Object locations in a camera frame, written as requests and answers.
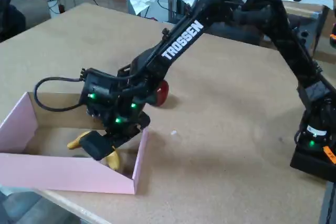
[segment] tan table surface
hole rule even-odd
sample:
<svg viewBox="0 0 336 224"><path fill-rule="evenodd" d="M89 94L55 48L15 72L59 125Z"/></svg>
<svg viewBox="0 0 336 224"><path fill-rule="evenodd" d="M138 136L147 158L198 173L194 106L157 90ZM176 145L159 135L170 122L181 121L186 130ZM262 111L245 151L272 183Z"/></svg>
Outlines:
<svg viewBox="0 0 336 224"><path fill-rule="evenodd" d="M0 120L41 78L77 78L82 67L116 74L166 26L85 4L0 44ZM136 196L39 193L93 223L318 222L325 182L289 167L303 105L277 51L203 35L166 79L166 105L145 107L152 123Z"/></svg>

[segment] box flap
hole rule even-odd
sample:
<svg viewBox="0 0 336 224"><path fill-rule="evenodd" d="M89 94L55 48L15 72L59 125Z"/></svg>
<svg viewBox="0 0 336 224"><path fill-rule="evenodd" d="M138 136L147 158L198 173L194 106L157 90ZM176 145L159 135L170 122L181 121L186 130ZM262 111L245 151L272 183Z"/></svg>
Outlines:
<svg viewBox="0 0 336 224"><path fill-rule="evenodd" d="M0 184L12 187L134 194L133 180L92 158L0 153Z"/></svg>
<svg viewBox="0 0 336 224"><path fill-rule="evenodd" d="M39 107L34 94L29 93L38 125L41 127L68 127L79 129L103 130L102 123L87 115L86 106L66 112L51 112ZM65 108L78 103L80 94L38 93L39 101L51 108Z"/></svg>
<svg viewBox="0 0 336 224"><path fill-rule="evenodd" d="M34 109L24 93L0 125L0 152L21 153L37 129Z"/></svg>
<svg viewBox="0 0 336 224"><path fill-rule="evenodd" d="M139 182L139 177L140 177L140 172L141 172L141 165L142 165L142 160L143 160L147 140L148 140L148 128L145 128L142 132L138 155L136 157L137 159L135 161L135 166L134 166L134 171L133 171L133 176L132 176L132 179L134 181L135 192L137 192L136 190L138 188L138 182Z"/></svg>

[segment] pink cardboard box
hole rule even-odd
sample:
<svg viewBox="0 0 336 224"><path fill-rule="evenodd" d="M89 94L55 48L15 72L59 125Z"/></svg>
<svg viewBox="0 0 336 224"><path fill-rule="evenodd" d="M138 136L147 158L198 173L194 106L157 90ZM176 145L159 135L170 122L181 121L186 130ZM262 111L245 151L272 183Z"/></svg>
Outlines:
<svg viewBox="0 0 336 224"><path fill-rule="evenodd" d="M39 94L42 103L55 108L76 104L78 98L78 94ZM68 112L49 112L36 105L32 93L25 93L0 126L0 184L135 194L147 142L146 129L118 149L121 164L125 163L120 172L87 157L81 148L67 149L67 143L88 129L102 130L103 126L86 115L85 106Z"/></svg>

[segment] black robotic arm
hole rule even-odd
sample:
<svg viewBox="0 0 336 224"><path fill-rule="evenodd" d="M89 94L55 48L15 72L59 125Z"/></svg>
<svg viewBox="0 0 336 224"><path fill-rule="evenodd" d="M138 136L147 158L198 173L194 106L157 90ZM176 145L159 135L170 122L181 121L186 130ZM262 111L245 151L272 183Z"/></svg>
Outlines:
<svg viewBox="0 0 336 224"><path fill-rule="evenodd" d="M281 0L195 0L171 31L162 31L160 43L120 69L117 76L83 69L85 85L79 104L86 105L88 114L103 122L106 135L92 131L81 139L81 146L100 160L148 126L144 105L162 101L160 92L167 93L164 77L169 67L214 22L255 25L271 38L298 79L299 96L306 107L295 136L297 148L291 166L335 181L330 155L335 150L336 92L290 28ZM48 109L37 98L41 83L35 88L35 99Z"/></svg>

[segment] black chair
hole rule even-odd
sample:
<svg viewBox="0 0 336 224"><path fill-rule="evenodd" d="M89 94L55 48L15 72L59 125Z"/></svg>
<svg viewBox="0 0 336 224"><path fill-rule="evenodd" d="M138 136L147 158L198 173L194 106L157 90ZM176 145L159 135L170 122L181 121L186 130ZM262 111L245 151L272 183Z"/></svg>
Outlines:
<svg viewBox="0 0 336 224"><path fill-rule="evenodd" d="M11 0L0 0L0 42L26 30L26 17L11 5Z"/></svg>

